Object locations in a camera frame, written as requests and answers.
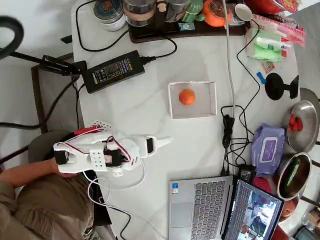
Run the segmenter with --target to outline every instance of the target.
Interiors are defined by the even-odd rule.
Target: green bottle
[[[185,23],[192,23],[194,20],[203,21],[205,20],[204,14],[199,14],[204,8],[203,0],[191,0],[182,21]]]

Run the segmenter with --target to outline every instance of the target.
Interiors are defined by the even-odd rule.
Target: white robotic hand
[[[54,144],[55,159],[61,173],[112,171],[115,177],[132,170],[142,159],[169,144],[171,137],[157,139],[150,135],[112,135],[110,132],[86,133]]]

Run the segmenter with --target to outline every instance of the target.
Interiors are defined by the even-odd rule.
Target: laptop touchpad
[[[191,227],[193,202],[171,203],[171,228]]]

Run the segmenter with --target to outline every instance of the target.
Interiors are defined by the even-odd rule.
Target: wet wipes package
[[[257,176],[273,175],[281,161],[285,142],[285,130],[281,127],[262,124],[252,141],[252,165]]]

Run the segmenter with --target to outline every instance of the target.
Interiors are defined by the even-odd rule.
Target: red wire
[[[109,136],[106,140],[106,143],[109,142],[110,139],[113,139],[113,141],[115,142],[115,144],[121,149],[121,151],[123,151],[127,156],[128,156],[128,161],[125,161],[126,163],[131,161],[131,156],[129,155],[129,153],[117,142],[117,140],[114,138],[114,136]]]

